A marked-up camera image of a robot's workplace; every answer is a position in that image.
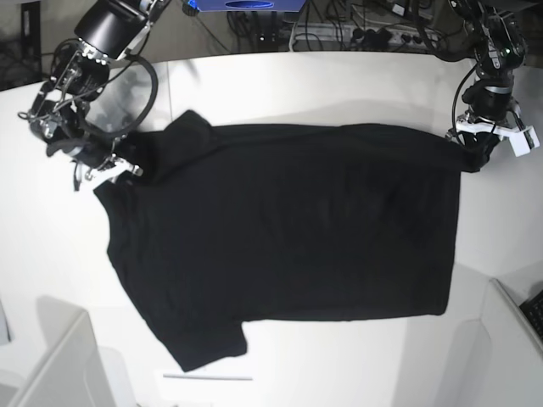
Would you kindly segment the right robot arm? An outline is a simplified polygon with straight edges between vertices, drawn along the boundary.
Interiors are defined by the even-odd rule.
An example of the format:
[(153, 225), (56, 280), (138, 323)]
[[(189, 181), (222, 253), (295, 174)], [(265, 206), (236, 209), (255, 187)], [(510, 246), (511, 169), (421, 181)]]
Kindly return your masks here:
[(212, 125), (186, 110), (161, 131), (137, 122), (105, 131), (87, 119), (109, 82), (109, 68), (74, 43), (25, 114), (31, 131), (90, 171), (96, 194), (158, 194), (191, 186), (227, 192), (276, 189), (324, 191), (370, 183), (457, 189), (498, 144), (495, 124), (475, 132), (428, 127), (432, 71), (423, 57), (402, 53), (281, 53), (259, 85), (281, 86), (277, 117), (251, 120), (232, 97), (223, 108), (232, 124)]

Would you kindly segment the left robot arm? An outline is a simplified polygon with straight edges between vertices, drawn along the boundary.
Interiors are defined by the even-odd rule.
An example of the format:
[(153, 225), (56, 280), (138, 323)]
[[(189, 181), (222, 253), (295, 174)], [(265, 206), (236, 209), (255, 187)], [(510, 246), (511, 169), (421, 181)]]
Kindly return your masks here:
[(512, 140), (530, 129), (514, 100), (513, 71), (523, 65), (527, 44), (516, 27), (512, 8), (494, 1), (450, 1), (463, 19), (467, 46), (459, 51), (439, 50), (429, 39), (419, 14), (420, 2), (411, 2), (411, 15), (424, 45), (436, 58), (455, 63), (473, 58), (474, 65), (458, 86), (451, 108), (449, 136), (468, 145), (480, 132)]

